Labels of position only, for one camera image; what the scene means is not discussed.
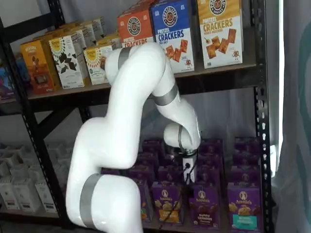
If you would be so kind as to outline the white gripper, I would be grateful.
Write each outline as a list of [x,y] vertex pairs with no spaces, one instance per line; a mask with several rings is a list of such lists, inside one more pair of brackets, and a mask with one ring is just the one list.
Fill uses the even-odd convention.
[[183,176],[185,184],[180,186],[180,196],[194,196],[194,182],[196,179],[196,157],[183,158]]

